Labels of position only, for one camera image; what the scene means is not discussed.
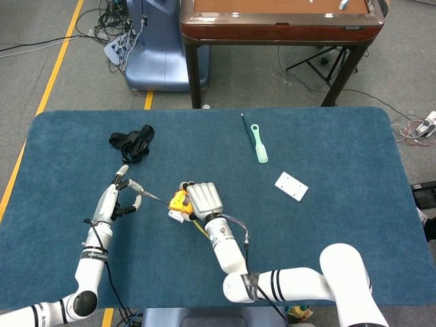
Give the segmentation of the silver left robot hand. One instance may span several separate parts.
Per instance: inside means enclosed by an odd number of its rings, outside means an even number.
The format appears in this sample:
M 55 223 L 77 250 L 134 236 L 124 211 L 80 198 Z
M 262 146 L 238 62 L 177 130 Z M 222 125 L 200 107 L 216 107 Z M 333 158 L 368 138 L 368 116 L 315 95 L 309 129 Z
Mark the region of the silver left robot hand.
M 142 192 L 144 188 L 137 182 L 127 179 L 123 181 L 123 177 L 129 170 L 128 165 L 123 165 L 116 172 L 111 184 L 105 189 L 97 203 L 92 221 L 104 222 L 112 225 L 118 217 L 123 217 L 136 212 L 142 203 Z M 119 204 L 119 193 L 126 187 L 130 187 L 137 192 L 134 203 L 125 208 Z

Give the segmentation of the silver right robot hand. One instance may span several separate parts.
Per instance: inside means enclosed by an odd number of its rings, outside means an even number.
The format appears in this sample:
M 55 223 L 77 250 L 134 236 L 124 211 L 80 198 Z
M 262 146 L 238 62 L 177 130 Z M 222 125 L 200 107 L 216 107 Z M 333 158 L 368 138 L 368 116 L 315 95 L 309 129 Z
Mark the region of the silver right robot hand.
M 222 214 L 223 203 L 214 183 L 183 181 L 179 189 L 187 192 L 189 203 L 192 205 L 193 212 L 189 214 L 188 221 L 204 221 L 209 215 Z

